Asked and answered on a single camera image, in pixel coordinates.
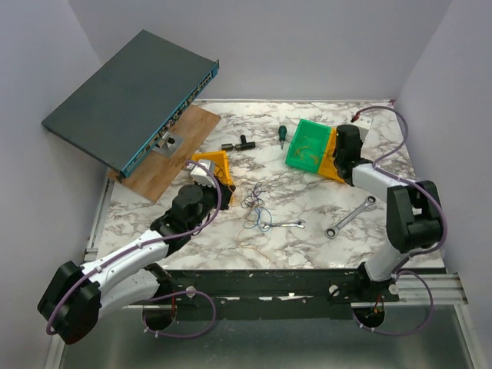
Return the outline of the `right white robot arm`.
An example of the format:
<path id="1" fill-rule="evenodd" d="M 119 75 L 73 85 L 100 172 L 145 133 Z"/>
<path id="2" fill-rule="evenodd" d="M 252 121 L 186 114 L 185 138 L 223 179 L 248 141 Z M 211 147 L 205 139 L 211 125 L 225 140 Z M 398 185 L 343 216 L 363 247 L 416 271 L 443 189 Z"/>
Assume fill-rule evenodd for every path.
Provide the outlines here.
<path id="1" fill-rule="evenodd" d="M 386 243 L 363 263 L 365 275 L 354 281 L 354 293 L 371 301 L 381 293 L 381 282 L 411 257 L 429 251 L 443 239 L 446 226 L 435 183 L 409 181 L 386 173 L 361 156 L 360 129 L 336 128 L 334 166 L 337 175 L 352 187 L 365 190 L 386 203 Z"/>

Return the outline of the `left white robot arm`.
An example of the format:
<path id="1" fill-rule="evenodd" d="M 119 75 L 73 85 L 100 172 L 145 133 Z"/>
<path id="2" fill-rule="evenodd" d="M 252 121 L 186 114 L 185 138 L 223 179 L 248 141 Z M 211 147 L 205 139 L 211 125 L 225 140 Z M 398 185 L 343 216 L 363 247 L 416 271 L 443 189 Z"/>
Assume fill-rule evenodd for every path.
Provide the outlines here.
<path id="1" fill-rule="evenodd" d="M 42 295 L 37 310 L 47 321 L 46 333 L 66 344 L 85 337 L 110 310 L 135 301 L 165 302 L 170 284 L 155 277 L 149 265 L 183 248 L 227 210 L 236 187 L 187 184 L 171 207 L 150 228 L 120 250 L 82 265 L 60 265 Z"/>

